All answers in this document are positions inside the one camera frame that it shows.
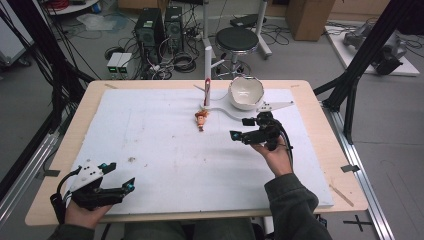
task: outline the concrete floor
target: concrete floor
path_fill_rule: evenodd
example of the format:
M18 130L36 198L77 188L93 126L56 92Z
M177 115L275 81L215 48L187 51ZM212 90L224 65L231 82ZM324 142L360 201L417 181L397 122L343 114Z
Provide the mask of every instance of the concrete floor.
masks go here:
M106 49L117 46L122 38L131 37L134 23L120 20L122 29L116 31L83 31L83 26L73 26L75 16L62 19L65 28L77 31L70 37L72 43L102 79L109 79L104 58ZM219 28L229 27L231 16L220 21ZM214 32L217 20L210 21ZM270 18L267 24L286 27L284 19ZM252 75L259 79L303 79L312 88L319 87L338 77L344 68L326 36L317 42L298 42L289 33L283 33L289 45L272 44L273 55L264 60L260 53L243 57L252 67ZM202 44L197 69L188 74L174 73L172 79L202 79L204 53ZM424 55L423 49L414 50ZM407 59L422 73L422 57L410 52ZM77 57L82 71L93 75ZM0 73L0 179L22 152L41 123L51 111L51 87L42 78L37 66L14 66ZM381 207L397 239L424 239L424 77L377 76L364 74L358 85L353 141L359 153ZM329 93L318 96L324 100ZM32 203L41 180L34 179L0 229L0 239L46 239L54 226L29 227L25 215ZM355 221L370 222L367 212L325 214L328 229L334 239L378 239L373 226L345 224ZM98 227L100 239L104 225ZM112 225L107 239L122 237L122 224Z

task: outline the white bowl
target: white bowl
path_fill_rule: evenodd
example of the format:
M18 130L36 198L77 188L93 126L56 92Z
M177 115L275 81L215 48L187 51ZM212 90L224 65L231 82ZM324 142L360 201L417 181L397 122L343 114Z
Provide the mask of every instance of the white bowl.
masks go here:
M228 88L230 101L241 110L253 110L262 104L264 87L253 77L236 77Z

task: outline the round stool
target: round stool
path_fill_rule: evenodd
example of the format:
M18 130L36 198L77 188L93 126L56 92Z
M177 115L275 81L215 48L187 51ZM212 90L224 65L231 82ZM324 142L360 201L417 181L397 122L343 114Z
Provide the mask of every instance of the round stool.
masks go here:
M218 31L215 37L215 44L224 53L231 54L231 63L230 67L222 64L227 69L225 73L221 73L219 68L215 69L216 76L222 78L224 75L232 75L235 78L243 74L245 67L249 70L249 75L250 67L246 63L239 61L238 56L256 51L258 43L258 36L254 32L242 27L230 27Z

